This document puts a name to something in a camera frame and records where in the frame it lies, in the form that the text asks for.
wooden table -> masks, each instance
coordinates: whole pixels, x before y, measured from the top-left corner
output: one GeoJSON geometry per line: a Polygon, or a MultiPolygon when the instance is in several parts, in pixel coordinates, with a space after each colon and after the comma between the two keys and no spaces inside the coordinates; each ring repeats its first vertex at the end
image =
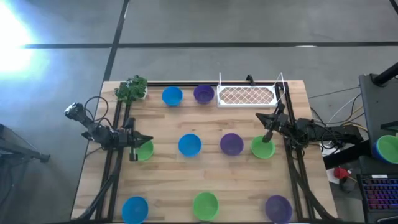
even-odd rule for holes
{"type": "MultiPolygon", "coordinates": [[[[106,115],[114,118],[114,89],[120,82],[104,82],[101,96],[109,102],[106,115]]],[[[212,191],[219,200],[220,213],[215,222],[266,222],[264,204],[271,195],[286,197],[294,206],[286,152],[282,136],[274,133],[275,154],[261,160],[252,154],[253,137],[265,133],[255,113],[272,113],[274,108],[218,108],[214,99],[209,105],[198,105],[192,87],[182,87],[183,101],[169,108],[162,101],[163,87],[149,87],[144,101],[135,101],[130,115],[136,118],[136,130],[153,136],[154,155],[143,162],[130,162],[126,148],[119,179],[114,221],[122,221],[123,203],[140,195],[149,203],[148,222],[197,222],[192,201],[202,191],[212,191]],[[201,153],[186,158],[178,151],[178,140],[195,133],[203,143],[201,153]],[[219,147],[224,134],[237,133],[244,139],[244,151],[236,157],[224,155],[219,147]]],[[[311,118],[310,105],[303,81],[289,81],[296,118],[311,118]]],[[[119,126],[122,125],[122,107],[119,126]]],[[[96,118],[103,115],[100,101],[96,118]]],[[[89,143],[90,152],[99,145],[89,143]]],[[[98,151],[85,159],[76,194],[72,218],[78,217],[94,199],[101,185],[106,152],[98,151]]],[[[305,167],[310,188],[326,210],[336,217],[335,203],[326,176],[321,152],[316,146],[305,150],[305,167]]],[[[300,194],[305,210],[303,195],[300,194]]],[[[104,204],[108,211],[109,194],[104,204]]]]}

concrete floor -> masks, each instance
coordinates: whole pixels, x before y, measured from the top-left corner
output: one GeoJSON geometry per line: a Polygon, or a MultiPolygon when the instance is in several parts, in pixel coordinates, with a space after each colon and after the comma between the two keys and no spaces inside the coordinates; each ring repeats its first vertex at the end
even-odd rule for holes
{"type": "MultiPolygon", "coordinates": [[[[40,151],[48,164],[30,162],[3,223],[69,219],[87,142],[82,126],[63,115],[74,101],[100,92],[110,49],[12,49],[18,44],[112,43],[123,0],[0,2],[0,123],[40,151]]],[[[133,42],[362,42],[398,41],[398,15],[373,0],[135,0],[122,43],[133,42]]],[[[308,96],[358,86],[358,75],[396,63],[398,47],[275,47],[228,49],[119,49],[110,80],[305,80],[308,96]]],[[[329,120],[359,89],[311,98],[329,120]]],[[[89,105],[94,111],[96,102],[89,105]]],[[[334,121],[345,119],[345,108],[334,121]]],[[[359,123],[365,125],[364,119],[359,123]]],[[[360,200],[335,192],[338,214],[363,220],[360,200]]]]}

potted plant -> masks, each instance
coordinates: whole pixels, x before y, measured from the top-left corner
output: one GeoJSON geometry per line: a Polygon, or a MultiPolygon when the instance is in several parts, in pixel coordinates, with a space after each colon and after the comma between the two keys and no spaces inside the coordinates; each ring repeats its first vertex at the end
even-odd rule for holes
{"type": "Polygon", "coordinates": [[[118,100],[130,105],[132,101],[144,99],[146,97],[148,92],[147,86],[148,82],[146,78],[136,75],[134,78],[128,78],[125,85],[122,85],[120,88],[115,88],[114,94],[117,96],[118,100]]]}

